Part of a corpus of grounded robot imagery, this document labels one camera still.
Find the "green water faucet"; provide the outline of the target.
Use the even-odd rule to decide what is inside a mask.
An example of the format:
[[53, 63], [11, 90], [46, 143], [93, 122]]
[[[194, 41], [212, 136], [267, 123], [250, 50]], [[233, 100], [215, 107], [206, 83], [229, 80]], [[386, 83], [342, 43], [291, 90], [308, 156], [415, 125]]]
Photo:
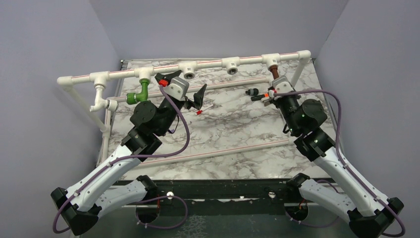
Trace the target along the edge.
[[148, 79], [141, 79], [141, 92], [140, 93], [127, 93], [125, 97], [125, 101], [129, 105], [134, 105], [139, 102], [147, 101], [149, 97], [148, 86], [150, 81]]

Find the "brown water faucet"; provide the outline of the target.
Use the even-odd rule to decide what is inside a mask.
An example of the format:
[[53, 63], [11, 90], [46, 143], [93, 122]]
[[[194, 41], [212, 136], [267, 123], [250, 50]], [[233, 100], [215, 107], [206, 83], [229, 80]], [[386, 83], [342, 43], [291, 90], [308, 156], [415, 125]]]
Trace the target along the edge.
[[278, 79], [280, 77], [278, 72], [278, 65], [272, 65], [268, 70], [271, 72], [273, 79]]

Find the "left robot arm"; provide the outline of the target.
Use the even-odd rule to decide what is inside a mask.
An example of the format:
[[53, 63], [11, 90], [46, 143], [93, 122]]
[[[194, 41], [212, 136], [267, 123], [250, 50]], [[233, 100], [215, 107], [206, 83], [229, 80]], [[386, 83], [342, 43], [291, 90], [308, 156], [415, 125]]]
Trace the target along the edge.
[[186, 122], [181, 113], [183, 108], [202, 108], [207, 86], [203, 85], [193, 99], [189, 99], [189, 82], [180, 74], [176, 71], [156, 75], [164, 97], [158, 106], [149, 100], [149, 80], [142, 79], [141, 92], [126, 95], [126, 102], [135, 106], [130, 118], [133, 128], [114, 152], [76, 184], [69, 188], [58, 187], [51, 193], [57, 207], [56, 217], [63, 218], [74, 235], [87, 232], [112, 210], [133, 202], [148, 204], [156, 200], [156, 185], [148, 176], [139, 176], [123, 187], [112, 186], [132, 168], [156, 157], [156, 150], [162, 144], [160, 137], [174, 133], [171, 126], [175, 120]]

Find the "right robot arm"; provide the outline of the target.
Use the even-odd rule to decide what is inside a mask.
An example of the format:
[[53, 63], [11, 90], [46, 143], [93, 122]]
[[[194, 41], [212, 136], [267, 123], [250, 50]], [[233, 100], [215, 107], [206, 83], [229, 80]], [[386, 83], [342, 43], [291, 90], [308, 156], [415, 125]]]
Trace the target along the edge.
[[359, 238], [402, 237], [406, 228], [398, 216], [404, 204], [369, 183], [340, 152], [339, 134], [332, 139], [321, 129], [327, 115], [320, 101], [298, 102], [299, 92], [275, 93], [274, 104], [285, 119], [284, 133], [295, 137], [298, 151], [327, 172], [342, 194], [299, 173], [287, 182], [286, 196], [317, 203], [345, 221]]

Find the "white water faucet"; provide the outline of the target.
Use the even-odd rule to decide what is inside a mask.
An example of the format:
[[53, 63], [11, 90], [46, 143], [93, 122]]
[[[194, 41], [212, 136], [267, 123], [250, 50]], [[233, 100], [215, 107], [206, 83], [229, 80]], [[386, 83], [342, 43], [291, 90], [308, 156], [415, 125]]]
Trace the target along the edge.
[[103, 85], [97, 85], [95, 86], [95, 90], [95, 101], [94, 104], [89, 108], [90, 112], [97, 112], [100, 109], [106, 109], [108, 106], [108, 100], [103, 98], [103, 92], [105, 90], [105, 87]]

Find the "red capped white pen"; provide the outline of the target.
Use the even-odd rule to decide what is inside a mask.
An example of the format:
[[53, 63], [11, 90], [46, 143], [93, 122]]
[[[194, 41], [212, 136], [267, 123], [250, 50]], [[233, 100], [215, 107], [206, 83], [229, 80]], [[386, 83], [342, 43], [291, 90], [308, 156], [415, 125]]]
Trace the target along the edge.
[[201, 108], [200, 110], [198, 110], [197, 112], [196, 112], [196, 115], [200, 115], [200, 114], [202, 114], [203, 112], [205, 112], [205, 111], [207, 111], [207, 110], [209, 110], [209, 109], [212, 109], [214, 107], [214, 104], [211, 104], [211, 105], [209, 105], [209, 106], [207, 106], [207, 107], [205, 107], [205, 108]]

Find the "black orange marker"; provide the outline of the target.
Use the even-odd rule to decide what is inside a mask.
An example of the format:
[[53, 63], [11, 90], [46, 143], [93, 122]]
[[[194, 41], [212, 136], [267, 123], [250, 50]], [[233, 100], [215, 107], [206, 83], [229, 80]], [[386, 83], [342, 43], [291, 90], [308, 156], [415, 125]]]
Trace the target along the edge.
[[267, 98], [267, 97], [269, 97], [268, 93], [260, 94], [260, 95], [252, 96], [251, 101], [253, 101], [253, 102], [254, 101], [260, 101], [261, 99]]

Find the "black grey faucet part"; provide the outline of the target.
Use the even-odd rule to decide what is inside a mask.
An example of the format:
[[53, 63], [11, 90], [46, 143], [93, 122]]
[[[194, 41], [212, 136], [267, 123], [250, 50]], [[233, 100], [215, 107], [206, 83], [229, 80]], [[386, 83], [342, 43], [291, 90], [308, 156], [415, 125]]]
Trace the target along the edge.
[[257, 88], [251, 88], [251, 89], [246, 90], [245, 94], [249, 96], [256, 96], [259, 94], [259, 90]]

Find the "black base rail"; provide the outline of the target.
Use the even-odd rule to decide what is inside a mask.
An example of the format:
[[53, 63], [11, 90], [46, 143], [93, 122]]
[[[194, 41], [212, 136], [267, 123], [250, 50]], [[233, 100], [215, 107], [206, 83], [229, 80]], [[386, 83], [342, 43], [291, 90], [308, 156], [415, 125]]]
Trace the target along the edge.
[[155, 180], [143, 199], [125, 201], [140, 216], [290, 215], [304, 220], [311, 203], [285, 178]]

